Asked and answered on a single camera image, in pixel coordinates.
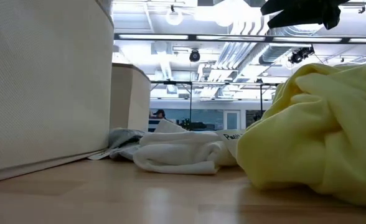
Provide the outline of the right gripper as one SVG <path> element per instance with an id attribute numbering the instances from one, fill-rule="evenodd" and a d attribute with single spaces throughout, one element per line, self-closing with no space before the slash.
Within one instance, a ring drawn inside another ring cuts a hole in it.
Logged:
<path id="1" fill-rule="evenodd" d="M 322 24 L 327 30 L 336 27 L 340 21 L 339 6 L 349 0 L 307 0 L 301 3 L 299 12 L 283 11 L 296 3 L 295 0 L 267 0 L 260 8 L 262 15 L 281 11 L 268 22 L 269 28 L 304 24 Z"/>

